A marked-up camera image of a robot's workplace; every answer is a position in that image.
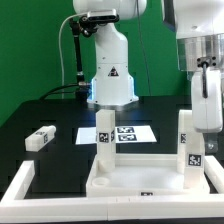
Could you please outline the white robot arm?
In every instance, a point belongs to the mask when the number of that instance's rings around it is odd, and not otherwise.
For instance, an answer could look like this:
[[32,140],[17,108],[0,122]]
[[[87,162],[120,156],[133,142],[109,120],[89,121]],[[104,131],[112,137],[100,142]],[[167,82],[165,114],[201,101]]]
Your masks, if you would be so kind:
[[[176,33],[178,66],[191,75],[193,127],[205,150],[218,150],[223,129],[224,0],[161,0],[164,23]],[[123,106],[138,99],[128,72],[127,39],[114,23],[144,13],[147,0],[73,0],[80,30],[95,36],[96,75],[88,101]]]

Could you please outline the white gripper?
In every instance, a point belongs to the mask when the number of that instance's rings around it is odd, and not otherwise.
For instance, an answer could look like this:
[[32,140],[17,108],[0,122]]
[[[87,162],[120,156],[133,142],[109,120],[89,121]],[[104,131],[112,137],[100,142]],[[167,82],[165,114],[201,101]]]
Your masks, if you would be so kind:
[[197,132],[205,134],[205,149],[218,150],[218,132],[223,128],[221,72],[206,72],[207,97],[203,97],[202,73],[195,72],[191,82],[191,102],[193,126]]

